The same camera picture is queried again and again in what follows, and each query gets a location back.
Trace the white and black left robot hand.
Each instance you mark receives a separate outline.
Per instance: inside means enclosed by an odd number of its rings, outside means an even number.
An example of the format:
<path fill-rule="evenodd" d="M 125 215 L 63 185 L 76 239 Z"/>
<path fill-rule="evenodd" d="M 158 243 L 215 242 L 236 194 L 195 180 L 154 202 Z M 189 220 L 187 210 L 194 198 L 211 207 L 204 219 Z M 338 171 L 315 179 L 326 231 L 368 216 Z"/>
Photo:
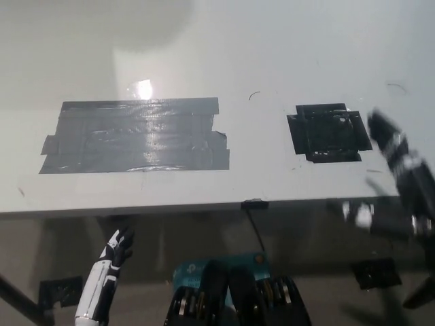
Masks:
<path fill-rule="evenodd" d="M 116 292 L 121 267 L 131 257 L 134 231 L 116 230 L 95 261 L 84 285 L 75 312 L 74 323 L 79 325 L 107 325 L 109 311 Z"/>

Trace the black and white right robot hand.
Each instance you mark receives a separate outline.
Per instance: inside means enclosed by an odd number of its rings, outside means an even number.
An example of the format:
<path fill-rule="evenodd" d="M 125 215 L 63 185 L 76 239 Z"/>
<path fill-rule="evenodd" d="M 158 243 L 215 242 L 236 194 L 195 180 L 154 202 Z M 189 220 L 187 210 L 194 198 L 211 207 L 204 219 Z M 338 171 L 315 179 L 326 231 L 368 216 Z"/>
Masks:
<path fill-rule="evenodd" d="M 405 133 L 379 109 L 369 113 L 368 127 L 371 139 L 377 144 L 393 175 L 397 177 L 421 166 L 423 160 L 416 151 L 410 150 Z"/>

